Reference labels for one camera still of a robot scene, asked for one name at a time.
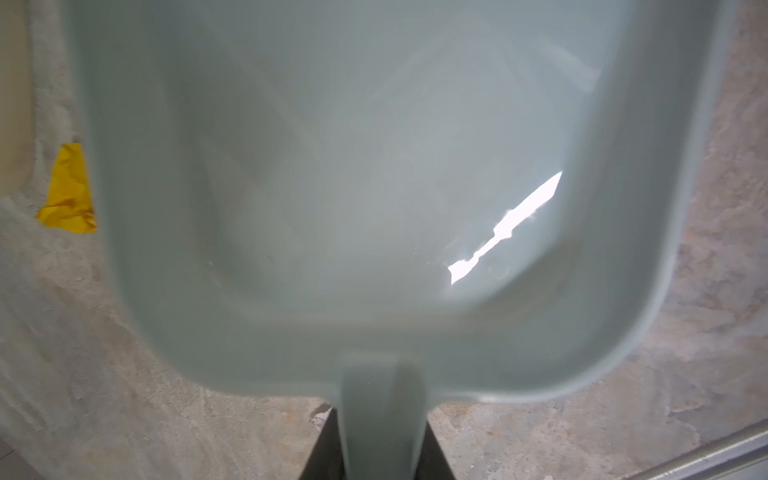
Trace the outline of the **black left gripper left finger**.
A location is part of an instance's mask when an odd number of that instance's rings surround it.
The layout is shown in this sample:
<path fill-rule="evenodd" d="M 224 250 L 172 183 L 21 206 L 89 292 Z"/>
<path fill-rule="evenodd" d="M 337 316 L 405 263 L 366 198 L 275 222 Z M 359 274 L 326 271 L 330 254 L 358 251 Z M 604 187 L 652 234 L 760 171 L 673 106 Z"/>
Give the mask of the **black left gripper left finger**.
<path fill-rule="evenodd" d="M 345 479 L 338 415 L 333 408 L 328 410 L 327 413 L 328 417 L 299 476 L 299 480 Z"/>

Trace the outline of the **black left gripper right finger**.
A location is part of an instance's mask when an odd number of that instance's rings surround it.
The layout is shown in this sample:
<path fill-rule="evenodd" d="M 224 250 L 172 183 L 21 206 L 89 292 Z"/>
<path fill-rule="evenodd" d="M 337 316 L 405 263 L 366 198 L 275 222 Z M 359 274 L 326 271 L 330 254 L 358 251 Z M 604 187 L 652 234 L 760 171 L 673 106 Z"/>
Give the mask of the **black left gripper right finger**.
<path fill-rule="evenodd" d="M 429 423 L 426 424 L 419 457 L 419 480 L 455 480 L 439 441 Z"/>

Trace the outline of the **pale green dustpan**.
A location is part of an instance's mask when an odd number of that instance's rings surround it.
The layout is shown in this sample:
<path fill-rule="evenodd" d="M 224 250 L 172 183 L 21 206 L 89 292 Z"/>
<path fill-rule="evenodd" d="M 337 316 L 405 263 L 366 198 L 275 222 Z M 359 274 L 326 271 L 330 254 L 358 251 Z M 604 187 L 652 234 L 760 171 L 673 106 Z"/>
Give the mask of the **pale green dustpan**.
<path fill-rule="evenodd" d="M 738 8 L 65 1 L 120 308 L 411 479 L 431 409 L 568 394 L 653 322 Z"/>

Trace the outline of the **yellow paper scrap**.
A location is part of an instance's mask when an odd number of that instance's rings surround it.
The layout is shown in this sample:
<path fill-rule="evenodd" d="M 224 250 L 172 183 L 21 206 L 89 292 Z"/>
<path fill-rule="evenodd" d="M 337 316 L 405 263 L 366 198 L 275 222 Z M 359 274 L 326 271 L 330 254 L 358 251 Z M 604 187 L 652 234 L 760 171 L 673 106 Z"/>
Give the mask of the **yellow paper scrap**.
<path fill-rule="evenodd" d="M 47 200 L 36 219 L 46 227 L 75 234 L 97 230 L 84 151 L 79 143 L 60 146 L 52 168 Z"/>

